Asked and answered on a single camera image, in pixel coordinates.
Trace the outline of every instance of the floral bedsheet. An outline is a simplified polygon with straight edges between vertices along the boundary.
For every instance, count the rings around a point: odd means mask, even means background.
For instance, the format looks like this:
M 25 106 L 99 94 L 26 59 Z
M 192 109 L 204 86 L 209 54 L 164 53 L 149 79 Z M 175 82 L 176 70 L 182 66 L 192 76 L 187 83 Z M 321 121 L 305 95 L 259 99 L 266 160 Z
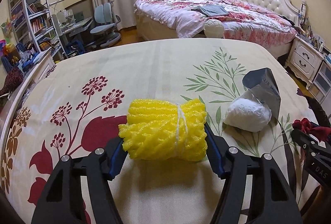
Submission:
M 206 17 L 191 9 L 221 5 L 228 16 Z M 138 15 L 149 16 L 177 31 L 179 38 L 192 38 L 208 19 L 223 22 L 226 39 L 257 43 L 265 48 L 289 43 L 296 31 L 291 24 L 269 10 L 239 0 L 137 0 Z
M 245 88 L 250 70 L 269 67 L 277 81 L 279 124 L 272 119 L 257 133 L 223 124 L 224 114 Z M 58 63 L 30 93 L 12 122 L 1 164 L 1 188 L 19 216 L 30 223 L 49 175 L 62 155 L 87 156 L 118 135 L 136 98 L 183 103 L 199 98 L 216 135 L 246 154 L 270 153 L 288 180 L 302 214 L 319 184 L 302 170 L 300 151 L 291 140 L 292 122 L 316 122 L 294 81 L 261 46 L 227 39 L 168 39 L 91 52 Z M 205 158 L 193 163 L 125 160 L 109 183 L 124 223 L 209 223 L 224 181 Z M 247 177 L 247 189 L 252 178 Z M 88 223 L 95 223 L 82 177 Z M 245 223 L 250 193 L 244 198 Z

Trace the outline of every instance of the nightstand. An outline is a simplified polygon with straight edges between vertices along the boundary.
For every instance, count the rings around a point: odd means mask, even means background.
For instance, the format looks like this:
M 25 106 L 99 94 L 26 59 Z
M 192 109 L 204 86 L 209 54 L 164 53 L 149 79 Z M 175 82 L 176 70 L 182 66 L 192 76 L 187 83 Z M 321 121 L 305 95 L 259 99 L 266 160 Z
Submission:
M 296 36 L 292 49 L 286 60 L 295 76 L 307 83 L 307 90 L 312 84 L 315 75 L 324 59 L 324 55 L 317 51 L 310 43 Z

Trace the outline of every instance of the brown knitted item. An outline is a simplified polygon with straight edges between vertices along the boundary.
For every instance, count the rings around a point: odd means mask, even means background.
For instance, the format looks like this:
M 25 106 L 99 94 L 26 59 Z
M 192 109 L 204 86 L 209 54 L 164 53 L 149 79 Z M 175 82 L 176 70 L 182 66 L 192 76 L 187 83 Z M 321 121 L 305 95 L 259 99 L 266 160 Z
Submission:
M 0 90 L 0 96 L 13 92 L 23 82 L 23 74 L 19 68 L 13 68 L 6 76 L 5 83 L 2 90 Z

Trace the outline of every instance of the white cabinet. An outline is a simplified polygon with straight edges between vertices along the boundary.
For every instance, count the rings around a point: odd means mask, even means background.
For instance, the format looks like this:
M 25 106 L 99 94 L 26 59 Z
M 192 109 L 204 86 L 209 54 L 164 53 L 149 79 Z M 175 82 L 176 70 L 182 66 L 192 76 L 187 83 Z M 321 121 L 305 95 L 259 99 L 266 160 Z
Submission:
M 318 100 L 328 118 L 331 119 L 331 64 L 329 62 L 323 61 L 309 92 Z
M 296 36 L 285 67 L 290 67 L 295 76 L 307 83 L 307 89 L 312 84 L 317 71 L 324 59 L 311 44 Z

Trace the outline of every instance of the red fabric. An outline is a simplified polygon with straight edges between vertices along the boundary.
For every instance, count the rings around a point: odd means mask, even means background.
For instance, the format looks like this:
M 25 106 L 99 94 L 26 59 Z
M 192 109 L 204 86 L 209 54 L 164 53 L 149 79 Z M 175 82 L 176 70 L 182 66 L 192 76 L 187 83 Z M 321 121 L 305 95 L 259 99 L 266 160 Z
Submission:
M 328 141 L 328 136 L 331 135 L 331 128 L 327 127 L 312 127 L 312 124 L 307 118 L 295 120 L 292 124 L 294 129 L 299 129 L 306 134 L 314 135 L 320 142 Z

